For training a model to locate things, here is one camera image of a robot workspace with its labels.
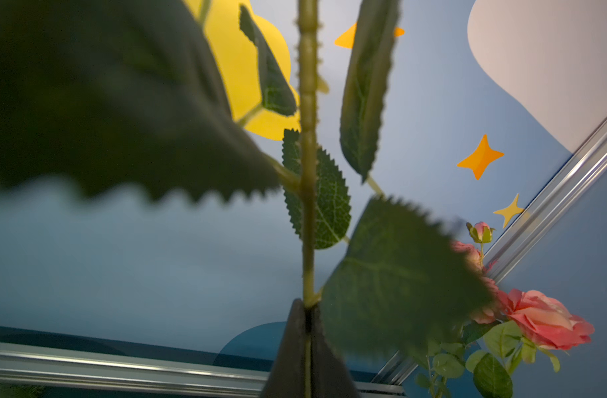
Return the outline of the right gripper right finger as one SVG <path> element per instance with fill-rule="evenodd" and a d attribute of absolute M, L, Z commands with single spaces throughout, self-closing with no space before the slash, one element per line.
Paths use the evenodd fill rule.
<path fill-rule="evenodd" d="M 359 398 L 348 368 L 337 358 L 326 341 L 320 306 L 311 316 L 311 382 L 313 398 Z"/>

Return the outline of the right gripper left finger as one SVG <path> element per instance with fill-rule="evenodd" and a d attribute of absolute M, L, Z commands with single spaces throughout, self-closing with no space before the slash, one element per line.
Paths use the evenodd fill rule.
<path fill-rule="evenodd" d="M 303 301 L 296 299 L 282 336 L 262 398 L 304 398 L 307 318 Z"/>

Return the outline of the pink rose spray stem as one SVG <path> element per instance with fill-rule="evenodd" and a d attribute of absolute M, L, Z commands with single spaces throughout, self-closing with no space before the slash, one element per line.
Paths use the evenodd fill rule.
<path fill-rule="evenodd" d="M 451 248 L 465 256 L 467 266 L 492 295 L 489 305 L 474 311 L 469 319 L 454 326 L 444 338 L 428 343 L 426 354 L 415 360 L 426 372 L 416 376 L 416 384 L 425 388 L 431 397 L 450 397 L 447 381 L 464 374 L 465 352 L 498 321 L 501 304 L 496 283 L 486 276 L 490 265 L 485 264 L 485 247 L 493 241 L 494 229 L 484 222 L 467 223 L 471 243 L 454 240 Z"/>

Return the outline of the coral pink rose stem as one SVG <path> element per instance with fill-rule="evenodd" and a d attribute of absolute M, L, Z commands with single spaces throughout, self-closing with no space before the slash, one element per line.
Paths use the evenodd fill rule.
<path fill-rule="evenodd" d="M 591 341 L 595 327 L 557 299 L 537 290 L 494 290 L 496 302 L 465 326 L 464 343 L 484 347 L 469 354 L 465 367 L 482 397 L 512 397 L 512 375 L 542 353 L 558 373 L 558 352 Z"/>

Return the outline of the single pink rose stem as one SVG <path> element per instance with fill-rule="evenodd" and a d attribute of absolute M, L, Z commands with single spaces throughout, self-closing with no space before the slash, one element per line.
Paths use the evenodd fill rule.
<path fill-rule="evenodd" d="M 83 197 L 132 183 L 151 201 L 175 189 L 199 200 L 284 187 L 300 206 L 303 298 L 321 305 L 327 341 L 367 357 L 423 348 L 488 307 L 492 294 L 439 224 L 376 195 L 314 295 L 323 205 L 317 2 L 299 2 L 297 25 L 293 92 L 239 8 L 240 31 L 257 51 L 262 107 L 300 115 L 290 172 L 233 118 L 202 23 L 183 1 L 0 1 L 0 187 L 61 176 Z"/>

